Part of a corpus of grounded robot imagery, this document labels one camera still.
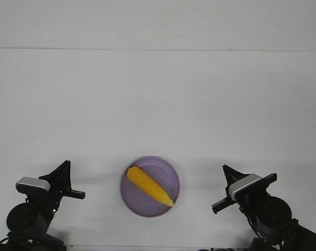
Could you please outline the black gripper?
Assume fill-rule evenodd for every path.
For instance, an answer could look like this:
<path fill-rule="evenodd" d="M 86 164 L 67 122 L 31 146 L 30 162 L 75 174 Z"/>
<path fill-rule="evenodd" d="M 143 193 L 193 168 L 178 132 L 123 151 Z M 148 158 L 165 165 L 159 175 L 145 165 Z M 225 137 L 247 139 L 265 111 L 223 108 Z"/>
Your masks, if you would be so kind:
<path fill-rule="evenodd" d="M 233 201 L 229 196 L 230 185 L 247 177 L 248 174 L 241 173 L 228 165 L 223 165 L 222 168 L 227 181 L 227 186 L 225 188 L 226 197 L 211 206 L 215 214 L 235 203 L 240 206 L 242 213 L 251 214 L 251 211 L 255 208 L 258 200 L 268 196 L 267 188 L 269 185 L 277 180 L 276 173 L 262 177 L 261 180 L 238 192 L 235 197 L 236 201 Z"/>
<path fill-rule="evenodd" d="M 63 197 L 84 199 L 86 193 L 72 190 L 71 186 L 71 161 L 64 161 L 51 173 L 39 176 L 49 182 L 51 190 L 34 190 L 27 193 L 29 203 L 34 204 L 38 209 L 45 212 L 57 212 Z"/>

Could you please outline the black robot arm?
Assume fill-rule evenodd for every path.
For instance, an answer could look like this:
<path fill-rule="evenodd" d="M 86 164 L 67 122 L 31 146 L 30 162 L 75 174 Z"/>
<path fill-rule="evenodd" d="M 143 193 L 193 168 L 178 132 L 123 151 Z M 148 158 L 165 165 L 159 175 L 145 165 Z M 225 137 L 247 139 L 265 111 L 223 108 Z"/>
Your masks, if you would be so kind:
<path fill-rule="evenodd" d="M 231 205 L 239 205 L 256 234 L 248 250 L 316 250 L 316 233 L 293 218 L 288 203 L 267 192 L 277 174 L 244 174 L 228 165 L 222 169 L 227 181 L 226 197 L 211 207 L 217 214 Z"/>
<path fill-rule="evenodd" d="M 16 190 L 26 199 L 9 212 L 9 232 L 0 241 L 0 250 L 67 250 L 64 241 L 48 234 L 48 229 L 63 197 L 85 198 L 85 192 L 72 189 L 70 173 L 71 162 L 65 160 L 47 175 L 25 176 L 16 182 Z"/>

